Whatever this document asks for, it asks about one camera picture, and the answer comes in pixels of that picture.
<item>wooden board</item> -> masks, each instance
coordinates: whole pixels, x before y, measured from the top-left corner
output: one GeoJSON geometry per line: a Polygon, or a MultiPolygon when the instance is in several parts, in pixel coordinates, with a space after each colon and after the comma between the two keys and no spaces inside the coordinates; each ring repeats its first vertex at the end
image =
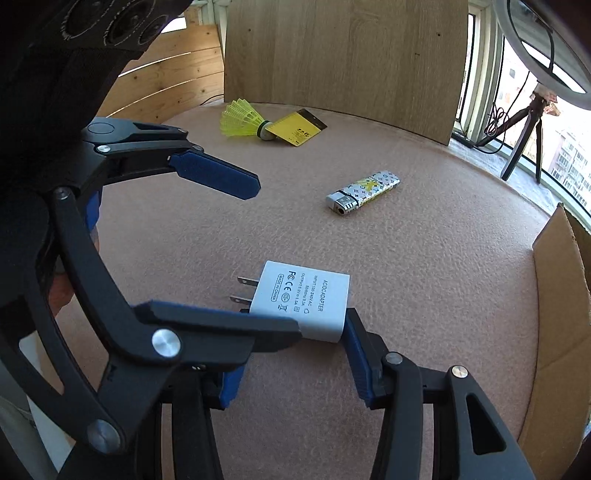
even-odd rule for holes
{"type": "Polygon", "coordinates": [[[130,103],[179,83],[223,72],[219,47],[199,50],[162,60],[120,76],[98,115],[108,116],[130,103]]]}
{"type": "Polygon", "coordinates": [[[447,144],[467,14],[467,0],[233,2],[225,100],[351,113],[447,144]]]}
{"type": "Polygon", "coordinates": [[[220,41],[217,35],[217,26],[215,25],[200,25],[162,33],[152,42],[139,60],[130,61],[123,71],[127,72],[147,63],[174,57],[189,51],[205,50],[219,46],[220,41]]]}
{"type": "Polygon", "coordinates": [[[128,105],[112,116],[159,124],[222,93],[223,72],[214,73],[161,90],[128,105]]]}

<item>patterned lighter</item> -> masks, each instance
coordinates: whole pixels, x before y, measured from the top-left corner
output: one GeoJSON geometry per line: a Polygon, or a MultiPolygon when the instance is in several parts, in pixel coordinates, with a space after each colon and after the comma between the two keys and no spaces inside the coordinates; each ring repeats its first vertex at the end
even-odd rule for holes
{"type": "Polygon", "coordinates": [[[400,179],[392,172],[379,171],[338,192],[331,193],[326,197],[326,203],[332,211],[346,215],[381,193],[393,189],[399,183],[400,179]]]}

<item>power adapter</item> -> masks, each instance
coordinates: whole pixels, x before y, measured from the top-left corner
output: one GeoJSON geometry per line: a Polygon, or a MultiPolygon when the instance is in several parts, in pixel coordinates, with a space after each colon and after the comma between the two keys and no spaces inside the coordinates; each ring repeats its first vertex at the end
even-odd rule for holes
{"type": "Polygon", "coordinates": [[[267,261],[259,280],[238,277],[256,287],[252,299],[230,296],[250,312],[296,320],[304,338],[336,343],[345,323],[349,276],[315,268],[267,261]]]}

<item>yellow card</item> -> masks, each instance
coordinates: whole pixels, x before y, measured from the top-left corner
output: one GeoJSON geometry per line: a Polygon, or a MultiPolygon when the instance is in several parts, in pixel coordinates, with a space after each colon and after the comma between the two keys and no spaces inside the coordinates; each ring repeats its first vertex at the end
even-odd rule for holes
{"type": "Polygon", "coordinates": [[[326,125],[303,108],[297,112],[290,113],[265,128],[279,138],[298,147],[314,135],[319,134],[326,128],[326,125]]]}

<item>yellow shuttlecock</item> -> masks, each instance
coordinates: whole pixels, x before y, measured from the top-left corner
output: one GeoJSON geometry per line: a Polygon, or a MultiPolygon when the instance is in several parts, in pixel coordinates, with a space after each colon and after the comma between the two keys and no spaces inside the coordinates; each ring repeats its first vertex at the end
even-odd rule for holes
{"type": "Polygon", "coordinates": [[[241,98],[230,103],[220,118],[220,130],[227,137],[256,135],[261,140],[273,140],[275,135],[266,129],[270,125],[270,121],[241,98]]]}

